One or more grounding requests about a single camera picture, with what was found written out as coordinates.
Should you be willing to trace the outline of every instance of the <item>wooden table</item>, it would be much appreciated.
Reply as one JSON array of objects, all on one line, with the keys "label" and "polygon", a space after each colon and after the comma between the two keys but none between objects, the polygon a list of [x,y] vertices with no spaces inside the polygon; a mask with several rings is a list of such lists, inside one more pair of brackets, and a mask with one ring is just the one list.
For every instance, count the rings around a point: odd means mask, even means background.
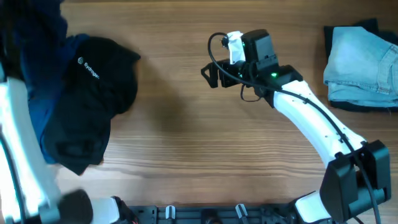
[{"label": "wooden table", "polygon": [[[59,168],[66,192],[118,195],[129,205],[289,202],[319,188],[325,168],[300,131],[265,102],[245,103],[240,87],[211,89],[200,69],[214,32],[267,29],[281,65],[293,65],[327,104],[323,26],[377,17],[398,31],[397,1],[69,0],[69,34],[109,37],[142,55],[134,106],[112,121],[104,163],[81,177]],[[228,52],[213,45],[217,59]],[[398,115],[331,108],[391,153],[393,199],[383,223],[398,223]],[[373,212],[360,216],[374,223]]]}]

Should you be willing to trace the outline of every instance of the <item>light blue denim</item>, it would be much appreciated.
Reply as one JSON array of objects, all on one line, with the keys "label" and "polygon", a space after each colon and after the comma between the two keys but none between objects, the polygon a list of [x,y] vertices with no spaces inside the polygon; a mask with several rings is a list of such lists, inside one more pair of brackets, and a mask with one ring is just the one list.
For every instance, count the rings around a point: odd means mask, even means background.
[{"label": "light blue denim", "polygon": [[323,81],[330,101],[398,106],[398,47],[362,27],[336,27]]}]

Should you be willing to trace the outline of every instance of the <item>wood grain surface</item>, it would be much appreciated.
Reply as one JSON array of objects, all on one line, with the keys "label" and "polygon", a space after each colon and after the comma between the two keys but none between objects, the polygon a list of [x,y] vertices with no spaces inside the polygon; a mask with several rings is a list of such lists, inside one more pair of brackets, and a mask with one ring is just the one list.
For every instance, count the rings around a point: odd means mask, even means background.
[{"label": "wood grain surface", "polygon": [[[323,26],[376,17],[398,31],[398,1],[67,0],[70,35],[109,37],[142,55],[139,92],[112,120],[100,166],[82,176],[56,167],[63,192],[120,196],[129,205],[289,202],[320,187],[325,168],[300,131],[265,101],[240,100],[240,87],[211,89],[200,69],[214,32],[267,29],[281,65],[293,65],[327,104]],[[228,52],[213,44],[215,56]],[[253,96],[247,90],[248,97]],[[383,223],[398,223],[398,115],[330,108],[352,130],[390,149],[393,198]],[[374,223],[373,212],[360,216]]]}]

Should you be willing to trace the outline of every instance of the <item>blue fabric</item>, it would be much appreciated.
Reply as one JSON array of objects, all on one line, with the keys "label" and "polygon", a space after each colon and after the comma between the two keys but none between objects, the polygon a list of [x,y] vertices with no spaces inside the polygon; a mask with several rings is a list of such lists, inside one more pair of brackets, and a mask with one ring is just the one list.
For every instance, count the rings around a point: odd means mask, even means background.
[{"label": "blue fabric", "polygon": [[88,35],[66,38],[61,1],[31,0],[32,10],[16,23],[15,43],[21,48],[21,70],[28,90],[29,113],[44,159],[56,163],[42,144],[45,125],[63,91],[69,61]]},{"label": "blue fabric", "polygon": [[330,101],[398,106],[398,47],[362,27],[335,27],[324,82]]}]

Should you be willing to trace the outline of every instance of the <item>stack of folded clothing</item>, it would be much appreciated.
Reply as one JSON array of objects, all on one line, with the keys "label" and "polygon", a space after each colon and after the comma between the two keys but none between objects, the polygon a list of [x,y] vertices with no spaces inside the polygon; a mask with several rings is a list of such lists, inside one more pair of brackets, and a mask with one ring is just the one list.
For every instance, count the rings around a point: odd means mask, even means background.
[{"label": "stack of folded clothing", "polygon": [[350,111],[398,111],[398,38],[377,20],[325,27],[324,82],[331,105]]},{"label": "stack of folded clothing", "polygon": [[32,124],[45,160],[80,175],[103,160],[111,119],[134,102],[140,56],[109,39],[66,38],[60,1],[31,0],[29,10],[15,43]]}]

